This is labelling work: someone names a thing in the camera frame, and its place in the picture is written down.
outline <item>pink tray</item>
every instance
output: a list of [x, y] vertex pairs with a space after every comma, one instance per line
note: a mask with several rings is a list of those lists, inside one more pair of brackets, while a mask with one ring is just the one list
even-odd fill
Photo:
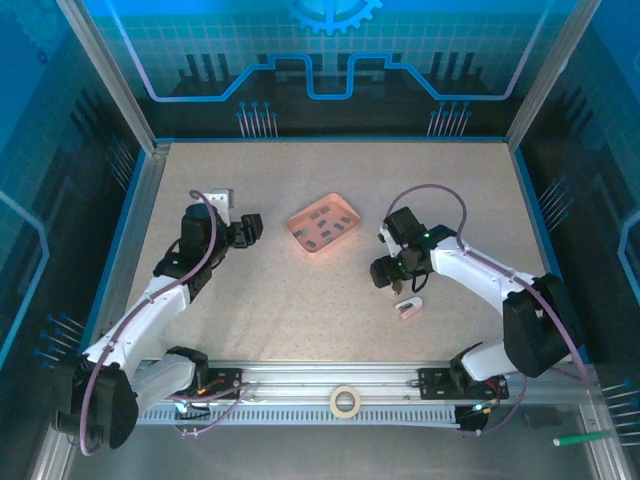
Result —
[[360, 216], [337, 193], [322, 197], [287, 220], [287, 229], [312, 257], [349, 236], [360, 225]]

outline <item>beige tabletop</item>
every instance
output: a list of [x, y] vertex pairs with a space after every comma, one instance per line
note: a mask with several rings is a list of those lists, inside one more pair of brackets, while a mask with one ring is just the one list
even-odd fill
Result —
[[[208, 143], [174, 144], [131, 290], [147, 285], [180, 234], [190, 189], [235, 191], [232, 219], [260, 213], [264, 233], [230, 250], [195, 302], [158, 338], [153, 356], [181, 345], [216, 360], [448, 360], [479, 341], [501, 338], [498, 313], [455, 282], [432, 274], [423, 310], [402, 321], [396, 297], [374, 287], [369, 266], [387, 254], [378, 227], [393, 198], [418, 183], [457, 190], [469, 207], [465, 239], [502, 263], [532, 274], [542, 261], [504, 144]], [[355, 233], [309, 258], [286, 220], [330, 192], [360, 214]], [[410, 194], [427, 228], [453, 229], [460, 207], [444, 192]]]

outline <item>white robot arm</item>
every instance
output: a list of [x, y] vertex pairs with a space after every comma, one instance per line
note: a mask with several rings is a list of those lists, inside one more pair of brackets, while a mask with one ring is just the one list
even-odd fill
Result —
[[[399, 293], [401, 282], [412, 280], [413, 291], [417, 293], [426, 284], [428, 275], [435, 272], [476, 293], [503, 318], [502, 340], [479, 343], [452, 360], [452, 368], [458, 370], [455, 373], [468, 376], [468, 381], [482, 382], [514, 371], [537, 377], [569, 353], [551, 320], [522, 283], [537, 290], [553, 305], [574, 343], [579, 342], [571, 302], [557, 277], [547, 274], [535, 278], [502, 265], [467, 244], [461, 246], [456, 232], [442, 225], [427, 230], [408, 207], [384, 220], [379, 238], [386, 243], [389, 255], [371, 265], [370, 273], [377, 287], [391, 285]], [[510, 276], [499, 270], [508, 271]], [[416, 279], [421, 276], [425, 279], [416, 287]]]
[[[149, 357], [154, 340], [194, 301], [227, 251], [247, 248], [262, 234], [258, 214], [243, 215], [239, 222], [230, 221], [232, 190], [214, 190], [204, 197], [215, 214], [213, 247], [210, 248], [214, 226], [207, 206], [198, 202], [187, 207], [180, 239], [156, 266], [142, 297], [80, 358], [60, 362], [56, 367], [52, 415], [55, 429], [79, 434], [81, 405], [88, 392], [87, 436], [96, 443], [117, 448], [131, 434], [140, 413], [172, 394], [191, 396], [209, 383], [207, 356], [184, 347], [174, 347], [158, 362], [138, 369], [140, 362]], [[95, 371], [95, 384], [89, 386]]]

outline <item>white gear logo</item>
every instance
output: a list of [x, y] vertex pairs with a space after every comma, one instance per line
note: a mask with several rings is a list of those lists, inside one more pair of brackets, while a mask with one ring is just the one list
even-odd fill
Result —
[[313, 33], [336, 30], [347, 33], [347, 27], [360, 28], [360, 21], [373, 18], [371, 11], [382, 7], [380, 0], [284, 0], [289, 17], [300, 22], [300, 28], [311, 27]]

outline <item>green marker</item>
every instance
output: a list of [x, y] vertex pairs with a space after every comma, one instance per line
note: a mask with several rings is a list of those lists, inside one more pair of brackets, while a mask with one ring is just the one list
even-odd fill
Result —
[[592, 442], [594, 440], [601, 440], [603, 438], [610, 437], [610, 432], [591, 432], [584, 433], [582, 435], [570, 435], [568, 437], [556, 437], [553, 439], [553, 444], [556, 447], [565, 447], [567, 445], [576, 445], [578, 443]]

